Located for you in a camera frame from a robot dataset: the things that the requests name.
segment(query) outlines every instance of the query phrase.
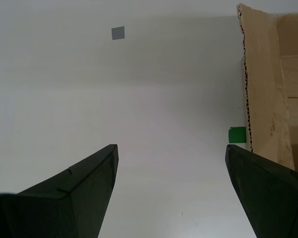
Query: green block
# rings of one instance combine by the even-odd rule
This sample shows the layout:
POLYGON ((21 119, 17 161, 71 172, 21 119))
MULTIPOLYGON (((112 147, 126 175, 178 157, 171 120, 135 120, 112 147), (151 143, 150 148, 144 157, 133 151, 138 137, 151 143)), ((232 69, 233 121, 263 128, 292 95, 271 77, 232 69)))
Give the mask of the green block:
POLYGON ((229 143, 246 143, 246 127, 231 127, 228 130, 229 143))

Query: white backdrop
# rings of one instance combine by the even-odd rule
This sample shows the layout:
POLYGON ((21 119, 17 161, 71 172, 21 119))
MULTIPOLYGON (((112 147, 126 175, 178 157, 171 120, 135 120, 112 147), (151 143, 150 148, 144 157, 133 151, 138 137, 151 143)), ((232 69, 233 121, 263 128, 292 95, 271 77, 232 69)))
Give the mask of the white backdrop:
POLYGON ((100 238, 254 238, 224 162, 245 125, 238 2, 1 0, 0 192, 117 143, 100 238))

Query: gray square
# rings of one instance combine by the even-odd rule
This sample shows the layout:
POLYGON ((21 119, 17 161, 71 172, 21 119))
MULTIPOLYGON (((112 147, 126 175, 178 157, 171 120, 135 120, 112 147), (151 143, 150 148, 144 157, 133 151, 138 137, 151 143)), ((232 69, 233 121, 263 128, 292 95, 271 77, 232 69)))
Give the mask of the gray square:
POLYGON ((125 27, 111 28, 111 35, 113 40, 120 40, 125 38, 125 27))

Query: cardboard box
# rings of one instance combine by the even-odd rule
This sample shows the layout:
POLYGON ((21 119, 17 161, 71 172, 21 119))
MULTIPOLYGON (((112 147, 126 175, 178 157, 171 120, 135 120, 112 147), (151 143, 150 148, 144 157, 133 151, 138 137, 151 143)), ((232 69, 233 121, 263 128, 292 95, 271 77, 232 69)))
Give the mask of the cardboard box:
POLYGON ((237 6, 249 149, 298 171, 298 14, 237 6))

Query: white wall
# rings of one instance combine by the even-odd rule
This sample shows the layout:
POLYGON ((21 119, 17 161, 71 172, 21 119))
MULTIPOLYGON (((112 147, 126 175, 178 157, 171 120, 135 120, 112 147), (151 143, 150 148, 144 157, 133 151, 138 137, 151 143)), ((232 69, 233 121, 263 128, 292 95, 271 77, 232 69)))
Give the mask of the white wall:
POLYGON ((1 0, 0 192, 117 143, 101 238, 254 238, 224 163, 245 125, 238 2, 1 0))

